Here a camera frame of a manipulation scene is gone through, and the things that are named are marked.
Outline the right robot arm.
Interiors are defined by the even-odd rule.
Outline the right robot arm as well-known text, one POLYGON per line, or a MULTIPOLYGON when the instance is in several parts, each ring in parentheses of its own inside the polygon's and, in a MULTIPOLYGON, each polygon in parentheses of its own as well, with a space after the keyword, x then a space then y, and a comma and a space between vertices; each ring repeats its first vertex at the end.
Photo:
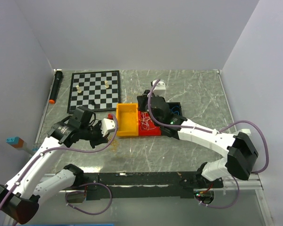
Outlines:
POLYGON ((221 159, 205 162, 197 170, 196 181, 200 187, 208 187, 214 180, 225 176, 249 179, 258 152, 248 134, 229 134, 200 126, 173 113, 163 97, 151 95, 149 90, 138 96, 137 101, 139 111, 150 115, 163 136, 193 142, 221 155, 221 159))

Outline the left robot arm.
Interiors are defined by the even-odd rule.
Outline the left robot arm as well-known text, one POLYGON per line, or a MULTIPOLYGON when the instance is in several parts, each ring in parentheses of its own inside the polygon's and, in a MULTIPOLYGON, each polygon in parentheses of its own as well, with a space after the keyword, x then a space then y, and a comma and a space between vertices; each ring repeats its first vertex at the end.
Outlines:
POLYGON ((115 115, 97 120, 96 114, 87 107, 78 107, 72 115, 55 123, 40 148, 28 163, 7 183, 0 184, 0 211, 17 223, 30 221, 40 205, 65 188, 82 187, 84 171, 69 164, 50 179, 41 182, 47 170, 59 160, 64 150, 72 151, 71 145, 87 140, 92 148, 100 144, 110 145, 108 136, 116 132, 115 115))

